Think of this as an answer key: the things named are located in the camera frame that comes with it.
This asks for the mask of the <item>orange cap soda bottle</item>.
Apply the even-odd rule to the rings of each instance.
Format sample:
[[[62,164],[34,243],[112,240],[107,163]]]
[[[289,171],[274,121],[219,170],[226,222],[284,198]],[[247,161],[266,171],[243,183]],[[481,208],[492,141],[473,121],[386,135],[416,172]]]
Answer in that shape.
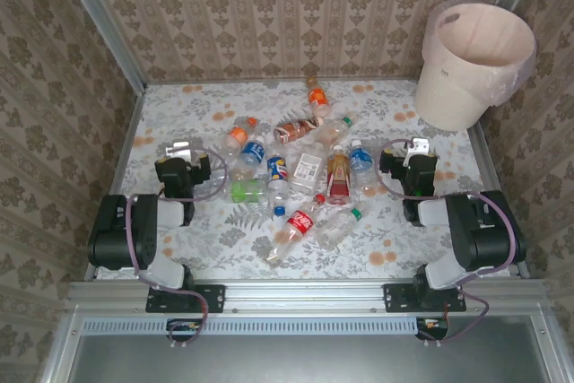
[[[256,118],[247,118],[243,121],[237,122],[223,138],[222,149],[224,152],[227,155],[235,155],[239,153],[246,144],[248,138],[253,134],[257,124],[258,120]]]

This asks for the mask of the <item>grey metal panel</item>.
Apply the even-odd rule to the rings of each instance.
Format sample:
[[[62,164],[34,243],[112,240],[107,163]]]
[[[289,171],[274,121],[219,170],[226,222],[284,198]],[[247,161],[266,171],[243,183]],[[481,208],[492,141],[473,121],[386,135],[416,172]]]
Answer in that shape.
[[[39,383],[574,383],[555,319],[494,316],[457,338],[415,335],[81,335],[64,318]]]

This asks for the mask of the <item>orange label beige cap bottle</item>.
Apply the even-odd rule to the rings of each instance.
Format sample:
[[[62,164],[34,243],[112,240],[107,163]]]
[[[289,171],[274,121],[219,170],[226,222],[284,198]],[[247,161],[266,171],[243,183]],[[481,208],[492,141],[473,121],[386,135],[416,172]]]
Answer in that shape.
[[[309,88],[308,99],[313,116],[326,118],[331,113],[331,106],[324,89],[317,81],[317,77],[308,77],[306,84]]]

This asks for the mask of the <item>green label clear bottle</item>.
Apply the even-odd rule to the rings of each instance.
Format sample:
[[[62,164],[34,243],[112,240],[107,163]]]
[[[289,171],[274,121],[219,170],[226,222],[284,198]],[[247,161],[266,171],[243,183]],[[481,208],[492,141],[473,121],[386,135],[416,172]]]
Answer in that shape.
[[[224,183],[214,198],[221,198],[228,203],[258,203],[266,198],[266,181],[263,178],[232,180],[225,175],[224,169],[213,170],[211,176],[197,188],[201,195],[214,193]]]

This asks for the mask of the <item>brown label drink bottle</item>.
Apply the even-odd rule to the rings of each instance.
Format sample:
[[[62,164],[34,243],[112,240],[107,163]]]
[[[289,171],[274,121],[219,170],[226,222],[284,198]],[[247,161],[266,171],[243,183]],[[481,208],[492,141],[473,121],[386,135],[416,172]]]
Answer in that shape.
[[[323,118],[313,117],[283,123],[274,129],[274,139],[279,144],[288,144],[308,135],[323,125]]]

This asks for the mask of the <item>blue label water bottle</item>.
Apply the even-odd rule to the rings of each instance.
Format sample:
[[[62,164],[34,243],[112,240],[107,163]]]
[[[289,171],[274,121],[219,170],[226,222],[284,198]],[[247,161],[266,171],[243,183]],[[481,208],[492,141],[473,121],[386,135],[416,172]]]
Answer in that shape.
[[[351,172],[356,186],[364,194],[369,196],[376,194],[378,180],[375,171],[375,162],[361,140],[352,140],[349,158]]]
[[[230,170],[230,179],[232,181],[252,179],[264,156],[265,138],[262,135],[255,135],[246,143],[237,157]]]

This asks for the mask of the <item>red orange label tea bottle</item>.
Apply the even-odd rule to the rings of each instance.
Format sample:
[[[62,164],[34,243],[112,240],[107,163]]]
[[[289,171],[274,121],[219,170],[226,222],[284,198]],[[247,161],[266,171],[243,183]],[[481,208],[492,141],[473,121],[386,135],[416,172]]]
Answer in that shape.
[[[340,144],[333,146],[327,158],[327,202],[347,205],[351,202],[350,160]]]

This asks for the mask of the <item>clear square bottle white label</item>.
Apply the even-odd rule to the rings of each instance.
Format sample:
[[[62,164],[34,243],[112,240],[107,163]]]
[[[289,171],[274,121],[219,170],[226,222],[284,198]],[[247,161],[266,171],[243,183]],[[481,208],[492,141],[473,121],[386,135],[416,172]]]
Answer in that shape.
[[[314,142],[305,145],[292,165],[291,187],[303,194],[313,194],[323,172],[325,157],[326,150],[323,144]]]

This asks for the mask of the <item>red label cola bottle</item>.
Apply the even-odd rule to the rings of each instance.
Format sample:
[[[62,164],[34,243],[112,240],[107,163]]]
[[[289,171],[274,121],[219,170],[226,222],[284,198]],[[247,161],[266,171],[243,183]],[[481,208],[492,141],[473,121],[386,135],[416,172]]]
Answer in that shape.
[[[283,227],[276,232],[272,248],[266,258],[271,266],[279,266],[315,225],[317,214],[326,198],[317,194],[294,211]]]

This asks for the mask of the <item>green cap clear bottle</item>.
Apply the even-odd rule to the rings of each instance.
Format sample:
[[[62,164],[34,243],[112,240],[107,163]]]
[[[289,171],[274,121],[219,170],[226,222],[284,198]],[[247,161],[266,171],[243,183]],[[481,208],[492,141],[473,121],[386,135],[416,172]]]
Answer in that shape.
[[[358,205],[334,214],[316,234],[318,245],[325,250],[336,248],[366,215]]]
[[[343,140],[356,123],[353,114],[348,114],[342,118],[327,121],[317,133],[315,142],[322,144],[325,148],[330,149],[333,145]]]

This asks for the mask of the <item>cream plastic waste bin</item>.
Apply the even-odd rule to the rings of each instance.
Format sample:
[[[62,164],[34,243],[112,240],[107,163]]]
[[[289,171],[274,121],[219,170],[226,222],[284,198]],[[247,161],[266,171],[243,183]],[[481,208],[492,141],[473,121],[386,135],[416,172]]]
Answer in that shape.
[[[447,80],[423,61],[414,97],[415,111],[426,123],[444,131],[463,131],[478,122],[490,107]]]

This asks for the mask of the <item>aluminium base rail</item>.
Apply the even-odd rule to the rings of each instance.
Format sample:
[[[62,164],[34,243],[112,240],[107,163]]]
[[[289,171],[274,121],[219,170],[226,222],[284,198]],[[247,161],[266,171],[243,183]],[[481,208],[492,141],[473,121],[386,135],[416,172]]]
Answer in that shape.
[[[407,279],[355,280],[212,280],[226,287],[225,316],[368,316],[385,312],[383,286]],[[552,309],[539,280],[486,277],[464,287],[490,304],[491,316],[534,315]],[[136,280],[73,283],[65,301],[68,313],[94,316],[140,316],[148,287]]]

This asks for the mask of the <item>Pepsi bottle blue cap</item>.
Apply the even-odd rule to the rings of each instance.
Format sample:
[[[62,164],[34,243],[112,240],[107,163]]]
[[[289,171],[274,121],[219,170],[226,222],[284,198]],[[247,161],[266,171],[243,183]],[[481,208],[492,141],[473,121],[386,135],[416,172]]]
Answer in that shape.
[[[289,197],[288,170],[285,159],[279,154],[272,154],[267,159],[267,200],[273,215],[282,217],[286,213],[286,202]]]

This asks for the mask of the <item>floral table cover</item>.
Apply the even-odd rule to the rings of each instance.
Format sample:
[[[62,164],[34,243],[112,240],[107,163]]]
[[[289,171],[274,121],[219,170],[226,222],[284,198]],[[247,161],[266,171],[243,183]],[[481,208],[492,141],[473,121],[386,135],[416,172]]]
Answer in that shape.
[[[429,139],[438,156],[438,194],[483,189],[482,160],[474,153],[470,132],[447,132],[422,120],[413,105],[416,85],[407,80],[323,81],[332,118],[346,114],[356,122],[343,139],[349,148],[360,140],[372,154],[386,142],[400,153],[400,141]],[[310,112],[308,90],[301,81],[258,83],[163,84],[144,96],[121,184],[125,195],[160,189],[153,164],[178,141],[218,150],[224,135],[256,118],[257,131],[270,137],[274,128]],[[200,200],[187,226],[161,230],[159,252],[187,265],[197,279],[381,279],[410,277],[415,269],[446,254],[451,247],[445,227],[417,228],[404,218],[397,198],[400,184],[388,176],[374,186],[354,188],[354,200],[366,202],[367,216],[331,250],[321,248],[314,233],[297,244],[281,265],[266,262],[283,219],[266,201],[234,204],[215,186],[198,187]]]

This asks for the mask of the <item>aluminium side rail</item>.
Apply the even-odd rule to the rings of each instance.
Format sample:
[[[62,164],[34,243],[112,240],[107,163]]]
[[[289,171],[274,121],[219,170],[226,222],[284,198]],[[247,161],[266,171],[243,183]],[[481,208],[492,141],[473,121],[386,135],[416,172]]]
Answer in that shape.
[[[143,93],[136,98],[134,110],[130,118],[128,128],[126,130],[126,136],[124,143],[117,160],[117,166],[115,169],[114,177],[112,179],[107,195],[117,194],[122,187],[122,183],[126,173],[126,166],[129,161],[129,156],[133,147],[133,142],[135,139],[138,124],[142,118],[142,112],[144,108],[146,94]]]
[[[474,157],[480,171],[483,185],[486,189],[501,190],[500,181],[492,161],[492,157],[485,139],[483,128],[480,123],[474,124],[467,129]]]

